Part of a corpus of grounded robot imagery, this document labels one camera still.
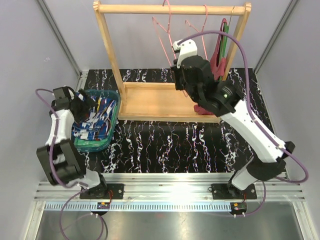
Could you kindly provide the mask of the blue patterned trousers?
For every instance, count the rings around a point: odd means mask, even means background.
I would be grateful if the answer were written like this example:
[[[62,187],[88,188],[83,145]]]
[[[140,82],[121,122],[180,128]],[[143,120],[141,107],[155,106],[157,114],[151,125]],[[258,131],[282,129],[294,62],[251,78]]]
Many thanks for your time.
[[[76,140],[104,141],[111,138],[117,123],[120,96],[113,90],[87,90],[86,93],[97,106],[90,110],[81,123],[74,123],[72,136]]]

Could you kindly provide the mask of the green tie-dye trousers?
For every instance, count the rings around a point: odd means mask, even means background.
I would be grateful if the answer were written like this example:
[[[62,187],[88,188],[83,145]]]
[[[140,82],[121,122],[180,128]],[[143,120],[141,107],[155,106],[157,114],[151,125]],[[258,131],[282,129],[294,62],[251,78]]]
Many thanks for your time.
[[[92,110],[89,117],[72,125],[72,137],[80,150],[94,152],[105,148],[110,143],[117,123],[118,104],[115,101],[103,105],[99,110]]]

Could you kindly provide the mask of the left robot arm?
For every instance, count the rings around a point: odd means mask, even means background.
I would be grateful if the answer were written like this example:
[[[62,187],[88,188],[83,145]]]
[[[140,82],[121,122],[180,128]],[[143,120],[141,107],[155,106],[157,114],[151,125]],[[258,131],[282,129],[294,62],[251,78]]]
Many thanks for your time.
[[[88,198],[102,199],[109,187],[101,173],[85,166],[83,156],[72,141],[73,124],[88,119],[90,111],[97,106],[82,89],[75,92],[69,86],[51,90],[54,95],[50,108],[51,129],[45,145],[36,150],[36,156],[51,185],[66,189],[81,187]]]

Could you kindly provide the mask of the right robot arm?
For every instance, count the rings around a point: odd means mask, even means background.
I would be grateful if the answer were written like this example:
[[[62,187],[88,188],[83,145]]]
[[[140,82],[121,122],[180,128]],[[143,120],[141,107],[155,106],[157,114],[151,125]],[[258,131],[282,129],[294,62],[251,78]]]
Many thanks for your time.
[[[253,148],[257,159],[250,160],[236,171],[228,183],[217,192],[233,199],[241,199],[249,185],[256,181],[268,181],[280,175],[292,152],[292,142],[279,139],[250,112],[244,95],[227,81],[216,81],[207,60],[199,55],[173,61],[174,84],[178,91],[186,91],[200,107],[220,117],[233,127]]]

